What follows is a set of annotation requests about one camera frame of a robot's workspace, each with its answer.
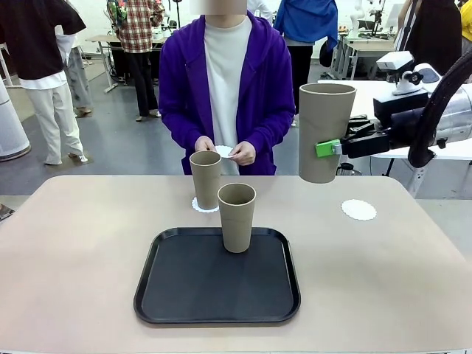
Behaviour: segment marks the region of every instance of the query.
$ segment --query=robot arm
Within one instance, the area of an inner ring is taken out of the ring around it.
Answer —
[[[462,83],[472,72],[472,51],[441,77],[428,64],[409,71],[409,52],[393,52],[378,61],[379,69],[395,76],[396,90],[374,99],[378,122],[353,117],[347,134],[316,146],[318,157],[333,154],[351,159],[410,147],[413,167],[427,165],[434,153],[428,149],[472,138],[472,84]]]

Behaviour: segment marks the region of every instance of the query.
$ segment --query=white desk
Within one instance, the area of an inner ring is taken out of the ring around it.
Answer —
[[[347,78],[347,72],[352,63],[353,70],[350,78],[354,80],[359,58],[381,58],[394,50],[391,40],[340,37],[330,73],[336,79],[344,80]]]
[[[153,39],[153,44],[154,45],[159,45],[163,44],[165,42],[166,38],[163,39]],[[120,40],[115,36],[115,35],[96,35],[92,38],[86,39],[88,42],[97,42],[98,43],[98,48],[100,49],[100,55],[102,56],[102,61],[103,61],[103,66],[105,67],[105,73],[106,77],[108,79],[108,88],[105,89],[105,93],[107,94],[114,88],[118,86],[117,83],[115,83],[110,76],[110,68],[108,67],[108,63],[105,57],[105,53],[103,52],[103,46],[102,42],[105,42],[107,44],[110,43],[121,43]]]
[[[5,48],[4,44],[0,44],[0,63],[1,63],[1,67],[3,68],[3,73],[5,74],[4,81],[7,82],[5,84],[5,87],[9,89],[19,89],[21,88],[21,86],[13,85],[12,78],[10,76],[10,73],[8,72],[7,63],[5,62],[5,58],[2,53],[3,50],[6,51],[7,49]]]
[[[376,119],[374,115],[373,97],[376,92],[392,89],[395,85],[384,81],[339,81],[339,80],[323,80],[328,83],[343,83],[351,85],[358,89],[355,96],[352,116],[366,114],[369,119]],[[455,160],[455,161],[472,161],[472,139],[463,142],[452,142],[446,145],[445,149],[439,149],[437,146],[430,147],[436,154],[435,159],[439,160]],[[391,159],[390,167],[395,159],[407,159],[409,148],[404,147],[379,153],[373,157],[379,159]],[[422,168],[413,169],[414,176],[408,185],[408,191],[413,197],[416,196],[418,190],[423,183],[424,176],[428,170],[428,165]]]

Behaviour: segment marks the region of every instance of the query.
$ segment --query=wall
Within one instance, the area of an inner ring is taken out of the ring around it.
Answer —
[[[196,16],[190,14],[189,3],[192,0],[183,0],[180,5],[180,14],[181,14],[181,23],[182,25],[188,24]],[[277,10],[280,4],[280,0],[266,0],[269,7],[272,10]],[[87,29],[82,31],[79,36],[81,40],[82,47],[85,52],[95,53],[97,51],[97,45],[86,42],[86,38],[90,38],[94,35],[103,35],[110,31],[109,20],[106,18],[103,13],[105,9],[105,0],[72,0],[72,3],[79,11],[83,20],[87,25]],[[168,0],[163,0],[166,8],[168,7]],[[336,0],[339,9],[339,25],[351,27],[350,14],[353,12],[354,1],[353,0]],[[383,19],[386,21],[389,17],[390,10],[392,9],[393,4],[403,3],[403,0],[386,0],[385,10]],[[364,10],[367,11],[372,6],[367,0],[363,1]],[[177,19],[176,4],[172,3],[172,19]],[[315,46],[314,57],[318,57],[319,47],[323,44],[324,41],[319,41]]]

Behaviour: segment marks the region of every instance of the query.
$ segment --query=tan paper cup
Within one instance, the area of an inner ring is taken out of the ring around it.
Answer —
[[[355,88],[337,83],[309,83],[300,87],[299,175],[312,183],[331,182],[340,156],[319,158],[315,146],[346,135]]]
[[[190,157],[193,184],[198,206],[212,210],[218,206],[220,188],[221,156],[215,151],[198,151]]]
[[[256,190],[243,183],[231,183],[218,191],[225,249],[242,253],[251,244]]]

